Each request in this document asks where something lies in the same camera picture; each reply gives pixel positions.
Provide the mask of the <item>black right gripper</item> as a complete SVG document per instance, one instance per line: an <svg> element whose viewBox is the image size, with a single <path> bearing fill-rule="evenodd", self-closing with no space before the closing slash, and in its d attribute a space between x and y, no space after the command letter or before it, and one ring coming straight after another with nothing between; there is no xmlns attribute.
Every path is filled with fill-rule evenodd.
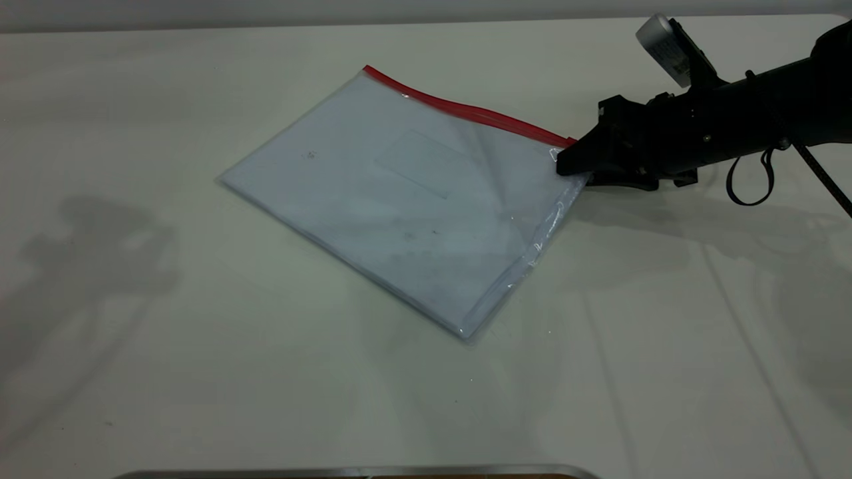
<svg viewBox="0 0 852 479"><path fill-rule="evenodd" d="M649 160L655 172L673 177L782 140L815 146L815 92L812 61L805 59L649 105L615 95L598 103L594 128L557 155L556 173L590 173L588 187L653 192L658 179Z"/></svg>

